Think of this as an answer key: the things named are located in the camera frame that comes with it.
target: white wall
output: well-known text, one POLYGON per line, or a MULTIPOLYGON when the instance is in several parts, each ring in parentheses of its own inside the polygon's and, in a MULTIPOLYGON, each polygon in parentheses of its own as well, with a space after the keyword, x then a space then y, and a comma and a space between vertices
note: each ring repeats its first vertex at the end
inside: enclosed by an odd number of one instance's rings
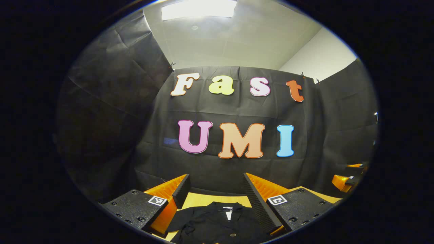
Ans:
POLYGON ((356 58, 345 43, 323 27, 279 70, 295 74, 303 72, 317 83, 316 79, 322 81, 344 69, 356 58))

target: table surface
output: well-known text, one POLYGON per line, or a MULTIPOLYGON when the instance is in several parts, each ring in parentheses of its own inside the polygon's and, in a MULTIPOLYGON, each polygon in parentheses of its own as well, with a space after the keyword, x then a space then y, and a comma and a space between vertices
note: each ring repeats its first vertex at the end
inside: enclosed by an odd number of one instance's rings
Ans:
MULTIPOLYGON (((290 189, 291 191, 296 190, 298 188, 305 188, 303 186, 299 186, 296 188, 292 188, 290 189)), ((305 188, 306 190, 310 191, 311 193, 319 196, 320 198, 330 202, 330 203, 336 203, 337 201, 341 200, 341 198, 334 198, 334 197, 330 197, 312 190, 309 190, 307 188, 305 188)), ((224 196, 212 196, 212 195, 203 195, 203 194, 197 194, 197 193, 191 193, 189 192, 187 195, 187 198, 185 199, 184 205, 182 206, 182 209, 186 209, 186 208, 190 208, 190 207, 200 207, 200 206, 208 206, 210 203, 212 203, 213 201, 216 202, 226 202, 226 203, 236 203, 238 202, 239 204, 243 205, 244 207, 248 207, 251 208, 252 205, 250 205, 249 199, 247 198, 247 196, 239 196, 239 197, 224 197, 224 196)), ((178 231, 173 231, 173 232, 169 232, 167 234, 167 237, 164 238, 167 241, 170 241, 175 234, 178 231)))

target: blue letter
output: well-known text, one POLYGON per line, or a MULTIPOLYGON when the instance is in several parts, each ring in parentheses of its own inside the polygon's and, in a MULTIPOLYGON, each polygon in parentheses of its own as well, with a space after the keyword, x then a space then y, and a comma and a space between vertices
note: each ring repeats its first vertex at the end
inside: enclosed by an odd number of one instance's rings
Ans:
POLYGON ((292 125, 280 125, 277 127, 280 132, 280 150, 277 152, 278 157, 289 157, 294 154, 292 150, 291 142, 293 138, 294 126, 292 125))

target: ceiling light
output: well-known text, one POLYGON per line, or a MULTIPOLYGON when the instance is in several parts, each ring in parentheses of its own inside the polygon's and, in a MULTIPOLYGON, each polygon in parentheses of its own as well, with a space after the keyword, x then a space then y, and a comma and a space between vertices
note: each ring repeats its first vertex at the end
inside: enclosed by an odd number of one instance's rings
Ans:
POLYGON ((162 19, 171 20, 196 16, 233 16, 236 1, 233 0, 185 0, 161 8, 162 19))

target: black shirt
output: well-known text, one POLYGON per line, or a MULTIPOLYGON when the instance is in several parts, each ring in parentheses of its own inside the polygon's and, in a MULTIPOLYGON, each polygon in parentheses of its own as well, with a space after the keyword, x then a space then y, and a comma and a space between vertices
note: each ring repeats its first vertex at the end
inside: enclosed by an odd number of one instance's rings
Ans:
POLYGON ((168 231, 180 230, 171 240, 177 244, 245 244, 272 239, 255 219, 252 208, 239 203, 212 202, 204 207, 177 211, 168 231), (231 211, 230 220, 226 212, 231 211))

